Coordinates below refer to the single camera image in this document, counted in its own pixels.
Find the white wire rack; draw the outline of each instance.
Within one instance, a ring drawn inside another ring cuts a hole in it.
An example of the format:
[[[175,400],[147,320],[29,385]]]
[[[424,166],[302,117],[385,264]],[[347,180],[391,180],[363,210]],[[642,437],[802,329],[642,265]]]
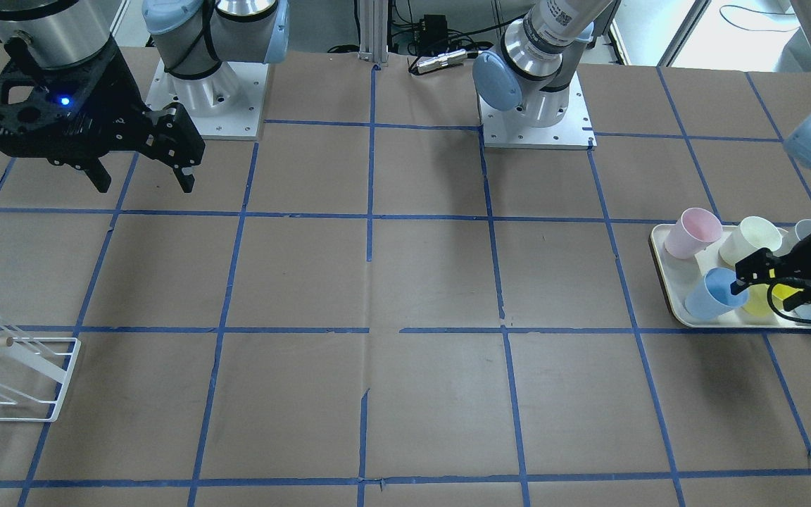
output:
[[[57,420],[80,340],[32,337],[0,316],[0,421]]]

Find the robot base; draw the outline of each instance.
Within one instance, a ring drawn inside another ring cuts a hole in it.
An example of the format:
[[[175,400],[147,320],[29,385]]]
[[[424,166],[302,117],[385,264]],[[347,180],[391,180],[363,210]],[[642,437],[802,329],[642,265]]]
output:
[[[261,129],[265,92],[268,89],[268,65],[263,63],[229,62],[239,77],[239,96],[228,112],[217,116],[196,116],[191,112],[193,123],[203,139],[257,141]],[[160,109],[174,101],[170,84],[165,78],[164,62],[158,62],[155,77],[146,105]]]
[[[480,118],[484,125],[484,145],[487,148],[528,148],[543,150],[586,150],[596,146],[596,136],[590,124],[584,94],[577,74],[570,85],[570,102],[564,118],[550,127],[524,125],[514,111],[493,109],[477,97]]]

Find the metal connector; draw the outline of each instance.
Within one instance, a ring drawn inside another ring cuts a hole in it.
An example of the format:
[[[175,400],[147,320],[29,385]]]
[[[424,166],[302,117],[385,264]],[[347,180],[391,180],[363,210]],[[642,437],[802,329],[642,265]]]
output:
[[[453,67],[459,65],[461,62],[467,60],[466,49],[458,49],[457,51],[448,52],[447,54],[440,54],[429,60],[422,61],[415,67],[415,74],[427,74],[434,72],[441,68]]]

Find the tray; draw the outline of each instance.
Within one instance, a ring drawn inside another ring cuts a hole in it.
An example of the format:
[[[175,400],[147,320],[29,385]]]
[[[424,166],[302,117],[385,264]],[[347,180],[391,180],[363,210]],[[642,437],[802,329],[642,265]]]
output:
[[[665,250],[663,244],[665,237],[672,230],[672,224],[656,225],[653,228],[653,233],[650,233],[650,247],[653,248],[656,269],[662,278],[662,286],[665,289],[672,314],[687,327],[775,327],[785,328],[785,330],[811,330],[811,324],[783,320],[775,314],[755,317],[744,311],[743,308],[719,315],[714,320],[696,318],[684,308],[684,298],[708,270],[715,267],[731,267],[718,256],[718,248],[735,228],[737,228],[736,225],[725,225],[722,238],[709,245],[706,250],[697,253],[693,259],[678,259]],[[788,231],[784,229],[779,229],[779,231],[782,235],[788,234]]]

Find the blue cup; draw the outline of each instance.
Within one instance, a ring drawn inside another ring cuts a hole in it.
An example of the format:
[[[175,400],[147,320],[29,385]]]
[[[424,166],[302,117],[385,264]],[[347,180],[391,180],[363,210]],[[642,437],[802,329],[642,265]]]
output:
[[[713,268],[699,280],[699,283],[684,299],[684,308],[702,320],[712,320],[735,308],[740,308],[749,301],[748,291],[734,296],[731,294],[731,283],[737,280],[733,270]]]

